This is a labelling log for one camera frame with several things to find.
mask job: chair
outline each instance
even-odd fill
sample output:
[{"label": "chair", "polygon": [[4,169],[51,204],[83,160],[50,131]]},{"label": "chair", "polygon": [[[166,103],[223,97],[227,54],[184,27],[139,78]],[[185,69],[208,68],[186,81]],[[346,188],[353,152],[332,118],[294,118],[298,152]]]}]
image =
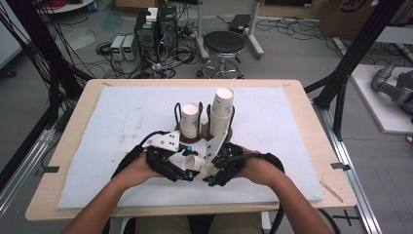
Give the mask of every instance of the chair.
[{"label": "chair", "polygon": [[202,71],[198,71],[198,77],[214,78],[221,74],[225,78],[244,78],[238,67],[230,60],[234,58],[241,63],[238,56],[244,51],[245,42],[239,34],[230,31],[213,31],[204,37],[204,48],[217,59],[208,60]]}]

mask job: white paper cup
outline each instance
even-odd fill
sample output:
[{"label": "white paper cup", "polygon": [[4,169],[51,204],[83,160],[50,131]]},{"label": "white paper cup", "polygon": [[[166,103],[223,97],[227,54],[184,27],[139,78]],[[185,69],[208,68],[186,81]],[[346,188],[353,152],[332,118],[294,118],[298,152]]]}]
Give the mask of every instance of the white paper cup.
[{"label": "white paper cup", "polygon": [[231,116],[227,118],[219,118],[213,111],[210,112],[209,133],[216,137],[224,131],[228,131],[231,123]]},{"label": "white paper cup", "polygon": [[193,154],[188,155],[182,164],[182,170],[185,171],[187,169],[200,172],[197,176],[195,176],[195,178],[200,181],[203,181],[203,178],[205,177],[214,176],[219,171],[213,166],[213,164],[206,163],[203,158]]},{"label": "white paper cup", "polygon": [[219,88],[215,93],[211,111],[219,118],[232,115],[234,104],[234,91],[229,88]]},{"label": "white paper cup", "polygon": [[193,154],[190,154],[188,156],[186,156],[185,161],[183,161],[183,165],[182,165],[182,170],[192,170],[192,171],[197,171],[200,172],[201,169],[203,168],[203,165],[205,163],[205,160],[195,156]]},{"label": "white paper cup", "polygon": [[182,107],[182,118],[179,123],[181,132],[197,132],[200,109],[197,104],[189,102]]},{"label": "white paper cup", "polygon": [[187,137],[187,138],[196,138],[196,137],[198,137],[198,135],[201,133],[201,128],[200,128],[200,130],[198,131],[198,133],[197,133],[196,130],[195,130],[195,131],[188,131],[188,130],[185,130],[185,129],[182,129],[182,128],[181,128],[180,132],[181,132],[181,134],[182,134],[184,137]]}]

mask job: white foam board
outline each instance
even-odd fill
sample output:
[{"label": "white foam board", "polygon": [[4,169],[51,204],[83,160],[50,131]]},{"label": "white foam board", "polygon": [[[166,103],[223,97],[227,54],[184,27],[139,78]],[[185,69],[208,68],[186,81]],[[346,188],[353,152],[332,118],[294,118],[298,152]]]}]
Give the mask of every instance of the white foam board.
[{"label": "white foam board", "polygon": [[[106,87],[74,155],[58,207],[83,208],[109,181],[122,158],[155,131],[173,131],[177,102],[213,102],[217,88]],[[308,153],[288,101],[279,88],[233,88],[236,114],[233,143],[283,162],[286,173],[310,201],[323,199]],[[202,123],[207,122],[204,111]],[[181,165],[184,157],[174,155]],[[198,180],[172,182],[151,178],[129,189],[118,207],[179,206],[277,202],[266,186],[235,178],[224,187],[208,187]]]},{"label": "white foam board", "polygon": [[[412,134],[413,124],[411,119],[413,115],[404,112],[400,105],[394,103],[389,96],[371,89],[374,75],[382,68],[383,66],[360,64],[352,74],[357,90],[382,133]],[[387,83],[395,86],[398,75],[411,69],[396,67]]]}]

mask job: hand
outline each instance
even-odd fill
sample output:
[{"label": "hand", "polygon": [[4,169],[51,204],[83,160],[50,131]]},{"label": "hand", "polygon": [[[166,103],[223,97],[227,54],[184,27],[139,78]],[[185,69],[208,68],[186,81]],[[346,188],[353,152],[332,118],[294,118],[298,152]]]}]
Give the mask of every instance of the hand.
[{"label": "hand", "polygon": [[123,189],[137,186],[151,177],[162,177],[152,171],[146,163],[146,152],[143,152],[127,167],[125,167],[112,181]]},{"label": "hand", "polygon": [[[243,147],[244,154],[248,153],[260,153],[257,150],[250,150]],[[236,177],[245,177],[254,183],[267,185],[271,184],[272,172],[281,172],[277,167],[267,162],[265,159],[260,158],[247,158],[245,159],[245,166],[236,175]]]}]

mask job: gray floor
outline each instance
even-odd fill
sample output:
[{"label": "gray floor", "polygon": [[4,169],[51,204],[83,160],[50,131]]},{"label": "gray floor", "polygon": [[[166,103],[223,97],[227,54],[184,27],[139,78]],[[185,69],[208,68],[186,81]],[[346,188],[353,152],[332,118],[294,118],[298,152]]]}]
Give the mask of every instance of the gray floor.
[{"label": "gray floor", "polygon": [[[94,52],[97,44],[110,41],[116,33],[132,32],[134,21],[122,19],[121,16],[126,15],[117,14],[113,10],[102,10],[95,14],[78,11],[62,15],[59,20],[71,23],[88,18],[73,27],[91,29],[96,42],[76,52],[83,62],[95,62],[102,60]],[[205,25],[216,20],[218,19],[206,20]],[[257,28],[255,35],[265,56],[256,60],[249,50],[240,56],[240,68],[245,79],[297,79],[303,86],[307,86],[331,73],[340,61],[336,52],[328,49],[323,40],[296,40],[275,29],[263,31]],[[369,55],[376,60],[395,59],[383,52],[380,45],[370,50]],[[123,67],[131,65],[134,63],[123,63]],[[0,169],[4,168],[48,107],[47,89],[30,61],[25,56],[18,56],[12,61],[12,66],[18,72],[17,77],[8,77],[4,72],[0,77]],[[174,78],[196,78],[196,72],[201,66],[201,63],[182,65],[175,69]],[[92,72],[96,77],[104,76],[104,71],[99,67],[92,68]],[[313,98],[317,93],[313,92],[309,97]],[[383,233],[412,233],[413,185],[409,179],[413,177],[413,146],[406,143],[404,135],[380,132],[352,82],[349,82],[346,96],[343,138]],[[39,169],[40,165],[1,217],[2,233],[56,233],[67,224],[66,220],[25,220],[25,210],[41,179],[35,175]],[[356,208],[348,208],[346,211],[350,216],[358,216]],[[331,209],[328,212],[331,215],[344,215],[343,209]],[[365,232],[359,219],[352,219],[351,222],[344,218],[335,220],[343,233]],[[287,220],[282,223],[280,233],[292,233]]]}]

